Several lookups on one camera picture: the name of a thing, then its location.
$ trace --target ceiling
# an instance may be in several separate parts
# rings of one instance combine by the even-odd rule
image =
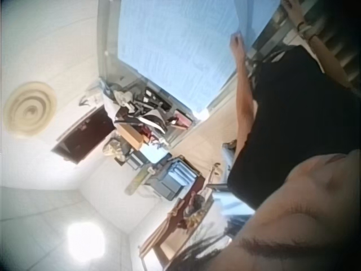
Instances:
[[[30,139],[1,131],[1,185],[24,189],[74,189],[104,161],[97,148],[75,166],[53,154],[56,139],[89,108],[79,97],[98,76],[98,0],[3,1],[1,105],[18,86],[44,82],[56,93],[50,125]]]

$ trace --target hand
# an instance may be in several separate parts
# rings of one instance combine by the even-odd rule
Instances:
[[[282,5],[295,27],[305,21],[299,0],[282,0]]]
[[[246,60],[246,53],[244,49],[243,38],[239,32],[231,36],[230,48],[237,66],[244,64]]]

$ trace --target black shirt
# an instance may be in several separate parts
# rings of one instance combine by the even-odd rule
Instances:
[[[323,74],[303,47],[262,63],[257,78],[257,115],[228,178],[254,209],[299,163],[360,148],[359,98]]]

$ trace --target round ceiling vent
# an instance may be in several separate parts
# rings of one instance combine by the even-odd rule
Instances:
[[[31,137],[49,124],[55,114],[55,92],[47,84],[30,82],[17,88],[3,110],[6,129],[19,137]]]

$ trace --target paper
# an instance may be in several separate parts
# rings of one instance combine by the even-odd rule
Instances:
[[[118,58],[201,112],[235,70],[230,36],[238,29],[245,32],[249,48],[278,4],[279,0],[122,0]]]

